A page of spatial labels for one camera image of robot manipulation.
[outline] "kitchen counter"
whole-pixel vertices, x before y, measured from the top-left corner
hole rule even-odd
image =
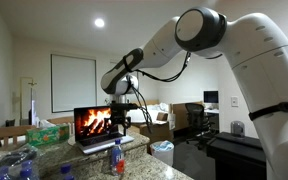
[[[126,171],[122,179],[191,179],[146,153],[149,139],[133,131],[127,134],[134,141],[122,144]],[[118,179],[110,173],[110,150],[85,155],[76,145],[62,143],[39,146],[41,156],[36,161],[41,179],[58,179],[60,166],[72,164],[72,173],[80,179]]]

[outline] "robotic arm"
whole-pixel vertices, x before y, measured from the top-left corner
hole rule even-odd
[[[211,9],[192,8],[124,56],[101,86],[111,95],[132,93],[124,80],[129,72],[161,67],[181,50],[206,58],[225,55],[275,178],[288,179],[288,39],[280,28],[260,13],[228,22]]]

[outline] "floor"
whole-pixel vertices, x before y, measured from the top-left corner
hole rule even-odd
[[[173,141],[173,168],[195,180],[215,180],[215,161],[206,152],[198,150],[194,142],[187,144],[185,137]]]

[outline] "computer monitor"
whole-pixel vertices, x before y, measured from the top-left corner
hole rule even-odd
[[[204,103],[218,103],[218,91],[204,91]]]

